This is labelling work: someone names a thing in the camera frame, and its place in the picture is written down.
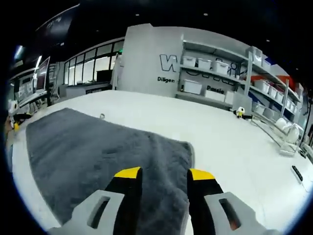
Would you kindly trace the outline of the person's left hand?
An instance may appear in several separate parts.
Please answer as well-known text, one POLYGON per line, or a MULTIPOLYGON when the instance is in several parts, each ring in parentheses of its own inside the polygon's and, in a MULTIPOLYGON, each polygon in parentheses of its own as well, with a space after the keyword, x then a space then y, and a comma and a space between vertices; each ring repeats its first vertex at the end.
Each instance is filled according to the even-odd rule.
POLYGON ((12 125, 11 125, 11 120, 10 117, 8 116, 6 118, 6 121, 4 123, 4 133, 7 135, 8 132, 10 132, 13 129, 12 125))

